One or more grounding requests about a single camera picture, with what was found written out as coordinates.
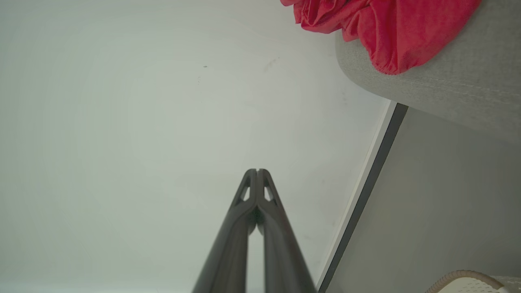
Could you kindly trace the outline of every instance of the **wall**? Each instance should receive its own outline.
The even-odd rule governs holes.
[[[453,270],[521,276],[521,153],[409,109],[328,292],[419,293]]]
[[[317,280],[383,107],[277,0],[0,1],[0,291],[188,292],[261,167]]]

